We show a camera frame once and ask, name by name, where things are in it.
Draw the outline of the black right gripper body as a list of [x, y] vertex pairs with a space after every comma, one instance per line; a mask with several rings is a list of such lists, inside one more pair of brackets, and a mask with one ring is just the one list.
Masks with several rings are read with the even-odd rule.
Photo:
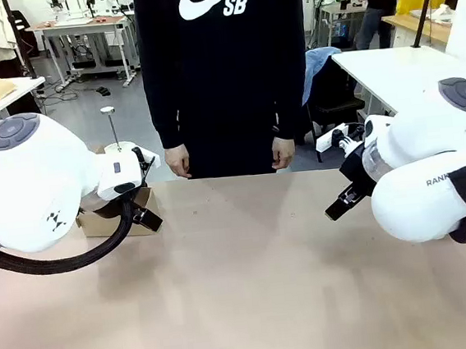
[[340, 172], [350, 180], [350, 185], [345, 189], [354, 198], [371, 197], [376, 182], [368, 175], [363, 166], [362, 155], [364, 145], [359, 145], [344, 160]]

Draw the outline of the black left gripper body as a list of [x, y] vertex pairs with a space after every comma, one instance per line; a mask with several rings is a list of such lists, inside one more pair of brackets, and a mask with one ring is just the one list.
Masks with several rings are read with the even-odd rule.
[[139, 183], [139, 185], [136, 186], [138, 189], [140, 189], [141, 187], [147, 187], [146, 179], [147, 179], [148, 173], [150, 172], [150, 170], [151, 170], [151, 169], [153, 168], [153, 166], [154, 166], [154, 162], [155, 162], [155, 161], [151, 161], [151, 162], [146, 162], [146, 161], [139, 162], [139, 164], [140, 164], [140, 171], [141, 171], [141, 182]]

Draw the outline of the person's right hand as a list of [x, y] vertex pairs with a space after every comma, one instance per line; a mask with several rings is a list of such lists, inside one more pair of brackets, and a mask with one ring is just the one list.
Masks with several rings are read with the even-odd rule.
[[164, 152], [164, 160], [168, 164], [168, 167], [171, 169], [171, 171], [177, 177], [190, 179], [190, 159], [186, 146], [181, 144], [178, 147], [165, 149]]

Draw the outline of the person's left hand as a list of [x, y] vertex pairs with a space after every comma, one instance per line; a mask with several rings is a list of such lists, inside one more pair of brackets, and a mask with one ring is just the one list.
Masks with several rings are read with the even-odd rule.
[[273, 166], [274, 170], [283, 170], [287, 168], [293, 160], [296, 145], [293, 139], [281, 139], [275, 137], [272, 143]]

